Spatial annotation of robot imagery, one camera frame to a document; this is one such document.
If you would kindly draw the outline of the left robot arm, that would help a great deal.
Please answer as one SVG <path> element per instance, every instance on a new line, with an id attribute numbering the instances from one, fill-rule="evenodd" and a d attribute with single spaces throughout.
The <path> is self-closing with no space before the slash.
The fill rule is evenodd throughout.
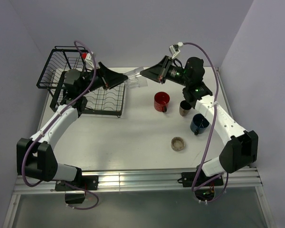
<path id="1" fill-rule="evenodd" d="M 92 71 L 64 71 L 65 96 L 56 112 L 38 132 L 17 142 L 17 173 L 27 186 L 35 187 L 43 181 L 66 181 L 73 190 L 81 188 L 82 170 L 58 163 L 54 148 L 68 127 L 84 112 L 86 94 L 101 87 L 112 89 L 128 79 L 128 76 L 112 71 L 102 63 L 99 66 Z"/>

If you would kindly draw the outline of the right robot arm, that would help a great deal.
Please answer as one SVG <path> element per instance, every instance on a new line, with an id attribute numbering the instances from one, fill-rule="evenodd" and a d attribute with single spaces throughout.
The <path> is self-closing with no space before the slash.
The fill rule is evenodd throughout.
<path id="1" fill-rule="evenodd" d="M 172 59 L 165 56 L 158 64 L 145 69 L 140 74 L 154 82 L 165 83 L 170 80 L 184 88 L 183 96 L 191 107 L 202 114 L 209 122 L 215 121 L 213 127 L 223 141 L 224 148 L 219 157 L 206 161 L 202 170 L 196 173 L 196 180 L 207 185 L 213 175 L 235 171 L 257 160 L 258 135 L 248 132 L 217 103 L 215 95 L 203 82 L 205 74 L 204 61 L 190 57 L 184 68 L 173 66 Z"/>

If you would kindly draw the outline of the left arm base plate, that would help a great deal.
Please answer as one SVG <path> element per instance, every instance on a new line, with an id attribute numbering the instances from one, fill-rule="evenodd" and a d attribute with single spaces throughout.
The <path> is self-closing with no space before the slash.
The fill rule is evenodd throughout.
<path id="1" fill-rule="evenodd" d="M 56 182 L 55 191 L 72 191 L 77 190 L 77 188 L 84 190 L 97 190 L 98 188 L 98 176 L 82 176 L 78 181 L 66 181 Z"/>

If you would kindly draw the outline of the brown ribbed mug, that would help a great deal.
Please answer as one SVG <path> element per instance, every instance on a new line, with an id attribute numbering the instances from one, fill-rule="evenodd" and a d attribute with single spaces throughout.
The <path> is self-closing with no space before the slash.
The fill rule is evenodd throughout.
<path id="1" fill-rule="evenodd" d="M 179 114 L 182 117 L 186 116 L 190 112 L 191 109 L 192 109 L 192 106 L 186 100 L 183 100 L 180 102 Z"/>

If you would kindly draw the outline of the clear glass tumbler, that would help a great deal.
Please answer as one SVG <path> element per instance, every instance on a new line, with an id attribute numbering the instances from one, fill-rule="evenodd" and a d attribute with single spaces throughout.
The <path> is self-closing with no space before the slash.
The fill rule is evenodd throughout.
<path id="1" fill-rule="evenodd" d="M 125 86 L 127 89 L 134 89 L 134 88 L 148 86 L 147 78 L 141 75 L 141 71 L 143 70 L 144 70 L 143 67 L 138 67 L 135 68 L 134 70 L 124 73 L 124 75 L 128 77 L 128 79 L 125 81 Z"/>

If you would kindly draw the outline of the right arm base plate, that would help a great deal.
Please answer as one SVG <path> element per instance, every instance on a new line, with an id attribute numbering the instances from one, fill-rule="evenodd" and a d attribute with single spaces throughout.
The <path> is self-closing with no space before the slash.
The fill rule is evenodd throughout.
<path id="1" fill-rule="evenodd" d="M 182 172 L 181 173 L 181 177 L 177 180 L 177 182 L 179 184 L 182 184 L 182 186 L 184 188 L 191 187 L 192 184 L 193 184 L 195 176 L 196 176 L 196 171 Z M 217 176 L 217 174 L 213 175 L 213 176 L 210 176 L 210 177 L 207 177 L 204 174 L 204 172 L 201 171 L 199 176 L 198 176 L 198 178 L 197 178 L 195 187 L 198 187 L 199 185 L 203 184 L 204 182 L 207 182 L 207 181 L 211 180 L 215 176 Z M 223 178 L 220 176 L 220 177 L 217 177 L 216 179 L 213 179 L 212 181 L 209 181 L 205 186 L 209 186 L 210 187 L 211 185 L 214 185 L 216 187 L 216 186 L 223 186 L 223 184 L 224 184 Z"/>

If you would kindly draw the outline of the red ceramic mug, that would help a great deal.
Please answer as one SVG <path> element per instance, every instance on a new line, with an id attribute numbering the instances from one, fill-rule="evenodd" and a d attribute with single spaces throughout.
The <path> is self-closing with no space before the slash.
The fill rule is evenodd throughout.
<path id="1" fill-rule="evenodd" d="M 166 92 L 160 91 L 154 95 L 153 104 L 155 110 L 157 110 L 158 112 L 166 113 L 169 102 L 170 102 L 170 96 Z"/>

